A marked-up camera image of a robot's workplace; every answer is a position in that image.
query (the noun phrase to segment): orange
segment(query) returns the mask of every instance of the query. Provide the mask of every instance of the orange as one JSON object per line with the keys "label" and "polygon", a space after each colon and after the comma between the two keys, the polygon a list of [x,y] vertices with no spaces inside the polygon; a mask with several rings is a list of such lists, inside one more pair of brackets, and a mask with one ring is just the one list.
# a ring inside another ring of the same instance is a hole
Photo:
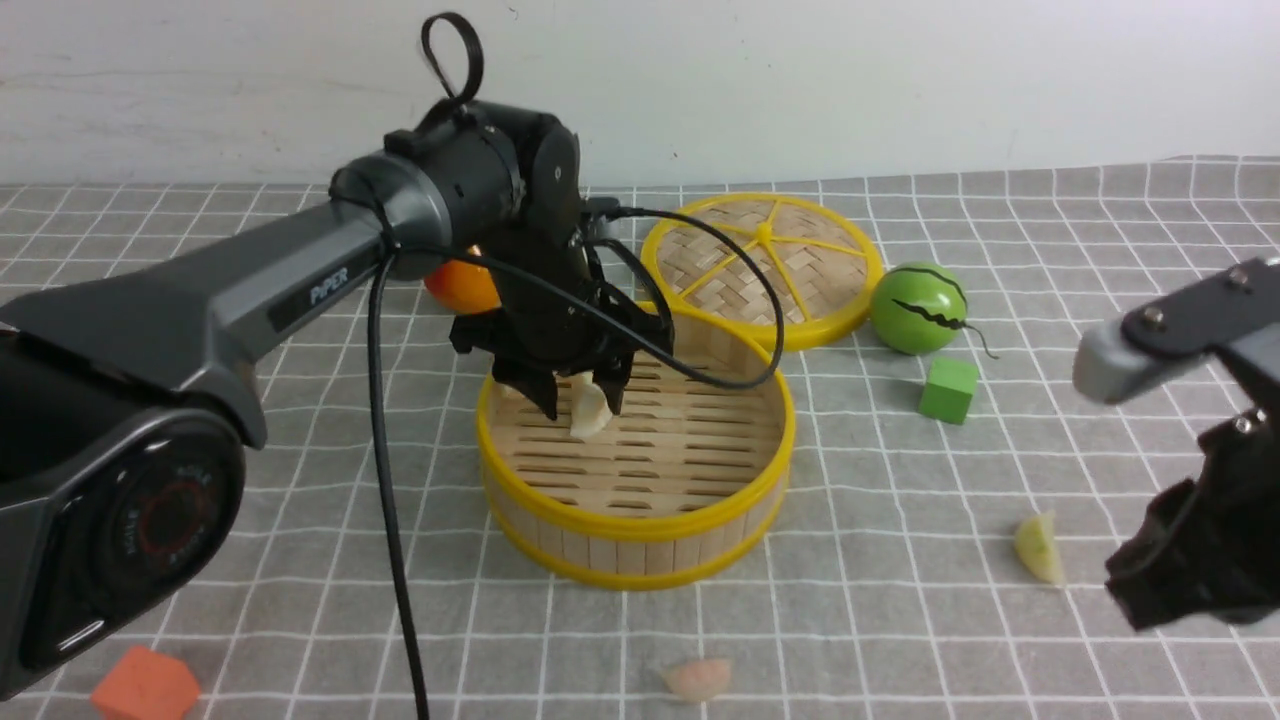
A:
{"label": "orange", "polygon": [[[472,255],[480,251],[471,249]],[[449,260],[428,275],[422,284],[436,302],[458,315],[472,315],[502,305],[489,270],[460,260]]]}

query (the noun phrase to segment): bamboo steamer lid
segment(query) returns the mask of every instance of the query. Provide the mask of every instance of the bamboo steamer lid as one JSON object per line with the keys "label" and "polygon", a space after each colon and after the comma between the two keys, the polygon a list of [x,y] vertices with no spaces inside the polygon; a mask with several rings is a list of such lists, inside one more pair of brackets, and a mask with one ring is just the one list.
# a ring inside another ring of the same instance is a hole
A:
{"label": "bamboo steamer lid", "polygon": [[[785,350],[833,342],[867,319],[883,264],[870,238],[836,213],[771,193],[708,197],[680,213],[723,231],[760,266],[782,305]],[[765,288],[718,240],[662,220],[645,238],[641,260],[673,306],[721,318],[772,350]]]}

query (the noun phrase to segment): green cube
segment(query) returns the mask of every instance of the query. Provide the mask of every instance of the green cube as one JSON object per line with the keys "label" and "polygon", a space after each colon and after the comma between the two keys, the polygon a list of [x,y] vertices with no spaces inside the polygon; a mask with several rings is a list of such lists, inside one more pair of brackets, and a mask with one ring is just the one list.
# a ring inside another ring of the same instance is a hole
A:
{"label": "green cube", "polygon": [[964,360],[938,357],[929,365],[929,379],[920,396],[920,415],[963,425],[973,393],[978,391],[978,366]]}

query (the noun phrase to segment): white wall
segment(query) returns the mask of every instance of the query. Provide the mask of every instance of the white wall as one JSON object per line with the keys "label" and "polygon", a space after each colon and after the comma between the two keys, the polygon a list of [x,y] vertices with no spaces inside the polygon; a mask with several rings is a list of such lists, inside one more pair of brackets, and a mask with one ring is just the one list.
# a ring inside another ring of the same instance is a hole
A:
{"label": "white wall", "polygon": [[[438,97],[411,0],[0,0],[0,182],[323,181]],[[1271,0],[456,0],[595,184],[1280,154]]]}

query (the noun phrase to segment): orange block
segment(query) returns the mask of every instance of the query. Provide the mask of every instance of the orange block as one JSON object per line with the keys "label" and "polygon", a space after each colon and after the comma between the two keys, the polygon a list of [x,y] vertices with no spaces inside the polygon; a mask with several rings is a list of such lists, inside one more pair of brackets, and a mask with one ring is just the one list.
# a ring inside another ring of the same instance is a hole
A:
{"label": "orange block", "polygon": [[200,684],[186,662],[133,646],[90,702],[104,720],[182,720],[198,697]]}

